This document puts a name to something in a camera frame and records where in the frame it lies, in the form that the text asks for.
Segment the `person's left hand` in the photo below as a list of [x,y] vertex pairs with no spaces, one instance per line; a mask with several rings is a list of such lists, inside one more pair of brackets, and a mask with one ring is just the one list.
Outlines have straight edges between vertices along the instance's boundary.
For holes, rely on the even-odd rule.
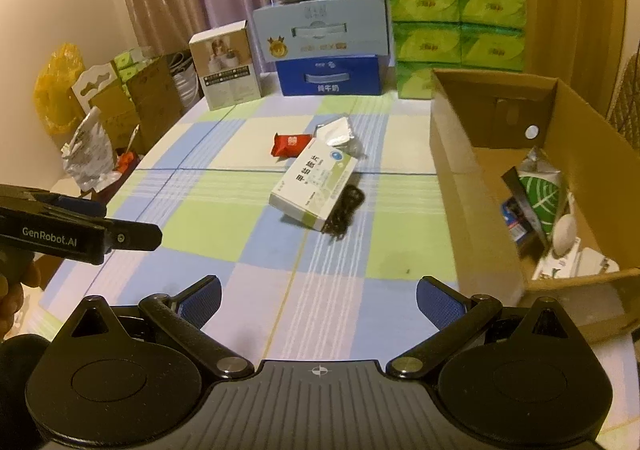
[[9,283],[4,275],[1,276],[1,301],[0,301],[0,336],[6,337],[13,326],[14,315],[24,303],[24,286],[39,287],[41,274],[35,262],[29,262],[24,274],[17,283]]

